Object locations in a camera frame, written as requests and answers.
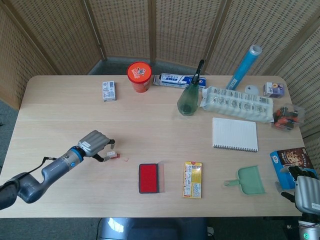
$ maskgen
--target small toy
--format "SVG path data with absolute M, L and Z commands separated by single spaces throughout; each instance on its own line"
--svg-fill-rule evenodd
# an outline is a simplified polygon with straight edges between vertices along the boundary
M 305 117 L 305 109 L 293 104 L 286 104 L 273 113 L 273 127 L 290 131 L 295 125 L 303 123 Z

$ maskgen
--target clear plastic bag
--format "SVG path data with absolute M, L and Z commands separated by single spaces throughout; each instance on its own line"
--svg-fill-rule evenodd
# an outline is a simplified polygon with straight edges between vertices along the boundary
M 274 121 L 274 102 L 269 97 L 210 86 L 202 90 L 200 107 L 206 111 L 262 123 Z
M 273 113 L 274 123 L 272 127 L 289 132 L 295 126 L 300 126 L 305 120 L 305 109 L 297 105 L 287 103 Z

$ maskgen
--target small white object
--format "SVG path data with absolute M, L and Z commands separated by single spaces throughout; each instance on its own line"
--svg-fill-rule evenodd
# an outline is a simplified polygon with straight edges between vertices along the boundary
M 116 100 L 116 85 L 115 81 L 104 81 L 102 83 L 102 98 L 104 102 Z
M 247 85 L 244 92 L 246 94 L 259 95 L 259 89 L 255 85 Z
M 161 73 L 154 75 L 153 84 L 158 86 L 168 86 L 185 89 L 192 81 L 193 76 L 177 75 L 171 73 Z M 199 77 L 199 91 L 206 87 L 206 78 Z
M 109 158 L 114 158 L 118 156 L 118 153 L 116 153 L 115 151 L 109 151 L 106 153 L 106 156 Z

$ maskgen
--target red lid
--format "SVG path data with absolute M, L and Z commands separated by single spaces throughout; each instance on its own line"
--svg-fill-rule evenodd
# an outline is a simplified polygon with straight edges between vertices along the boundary
M 131 82 L 144 84 L 150 79 L 152 70 L 148 63 L 136 61 L 128 67 L 126 74 Z

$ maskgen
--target notebook spiral binding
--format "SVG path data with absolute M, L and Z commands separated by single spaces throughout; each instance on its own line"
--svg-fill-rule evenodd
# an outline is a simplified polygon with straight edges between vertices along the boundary
M 216 149 L 228 149 L 228 150 L 237 150 L 237 151 L 245 151 L 245 152 L 253 152 L 256 153 L 257 150 L 253 148 L 243 148 L 243 147 L 235 147 L 235 146 L 225 146 L 225 145 L 213 145 Z

